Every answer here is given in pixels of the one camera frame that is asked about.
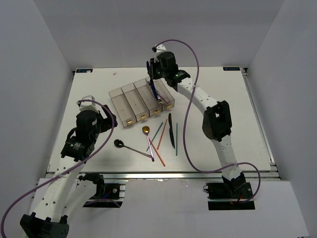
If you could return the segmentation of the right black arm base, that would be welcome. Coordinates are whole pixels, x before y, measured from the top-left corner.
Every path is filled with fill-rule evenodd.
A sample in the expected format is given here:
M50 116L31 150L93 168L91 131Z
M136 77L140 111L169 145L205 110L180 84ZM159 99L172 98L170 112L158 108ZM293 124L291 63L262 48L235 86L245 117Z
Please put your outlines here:
M210 211L231 211L231 210L255 210L252 188L247 182L235 194L230 194L223 183L207 183L203 187L208 195L208 209Z

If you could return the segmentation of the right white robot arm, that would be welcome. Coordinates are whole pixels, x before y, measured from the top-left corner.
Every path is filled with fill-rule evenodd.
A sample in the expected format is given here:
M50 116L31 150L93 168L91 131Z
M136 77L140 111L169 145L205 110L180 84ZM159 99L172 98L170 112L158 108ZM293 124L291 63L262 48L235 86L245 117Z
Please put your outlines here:
M153 50L155 57L147 63L150 79L165 79L168 86L190 100L203 114L202 130L213 143L221 167L224 193L231 198L241 193L245 176L237 165L231 143L232 120L226 101L218 101L195 85L184 70L180 70L175 55L167 50Z

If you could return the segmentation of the iridescent blue knife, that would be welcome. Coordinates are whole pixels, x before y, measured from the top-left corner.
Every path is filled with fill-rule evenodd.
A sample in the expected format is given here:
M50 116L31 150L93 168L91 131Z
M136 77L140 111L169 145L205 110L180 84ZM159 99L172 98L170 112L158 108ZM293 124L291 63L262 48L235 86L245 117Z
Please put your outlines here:
M149 72L150 72L150 63L149 63L149 61L146 62L146 65L147 65L148 75L150 75L149 74ZM155 88L155 85L154 85L154 81L153 81L153 79L151 77L150 77L150 87L151 87L151 90L153 92L154 98L158 101L159 99L158 99L158 95L157 95L156 88Z

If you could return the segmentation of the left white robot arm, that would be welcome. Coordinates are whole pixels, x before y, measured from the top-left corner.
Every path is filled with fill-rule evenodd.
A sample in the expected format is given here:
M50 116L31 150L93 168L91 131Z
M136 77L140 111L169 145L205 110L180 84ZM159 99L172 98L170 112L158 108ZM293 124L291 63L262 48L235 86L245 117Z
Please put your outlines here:
M53 180L37 207L20 220L29 238L67 237L68 220L75 209L84 206L89 199L101 199L106 191L102 175L81 176L80 172L93 153L99 134L117 127L116 116L103 105L104 118L94 102L81 102L79 110L76 127L66 137Z

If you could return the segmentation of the fork with pink handle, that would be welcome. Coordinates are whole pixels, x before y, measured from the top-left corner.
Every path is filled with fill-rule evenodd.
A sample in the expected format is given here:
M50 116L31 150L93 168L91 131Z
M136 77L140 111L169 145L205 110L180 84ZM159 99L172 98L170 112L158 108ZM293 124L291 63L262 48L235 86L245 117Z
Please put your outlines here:
M160 103L169 104L170 100L163 94L160 93L158 90L156 91L157 99Z

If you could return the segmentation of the fork with dark handle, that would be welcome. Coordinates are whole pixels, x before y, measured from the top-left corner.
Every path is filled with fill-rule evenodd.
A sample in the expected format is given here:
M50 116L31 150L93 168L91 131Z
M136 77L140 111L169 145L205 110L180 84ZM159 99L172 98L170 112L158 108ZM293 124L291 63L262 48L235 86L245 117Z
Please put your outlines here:
M148 81L148 84L153 92L153 95L154 95L154 98L160 103L162 104L162 99L159 95L159 93L157 92L156 88L155 88L155 85L154 85L154 82L152 80Z

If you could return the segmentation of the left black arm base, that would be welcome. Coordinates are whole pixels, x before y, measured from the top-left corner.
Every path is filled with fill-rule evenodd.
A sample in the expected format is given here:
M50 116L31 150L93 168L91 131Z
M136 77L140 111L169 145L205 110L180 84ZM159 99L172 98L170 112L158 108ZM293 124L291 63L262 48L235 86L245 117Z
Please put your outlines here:
M98 173L88 173L79 176L79 181L89 181L96 191L83 207L89 208L120 208L123 203L125 185L119 182L106 182L104 176Z

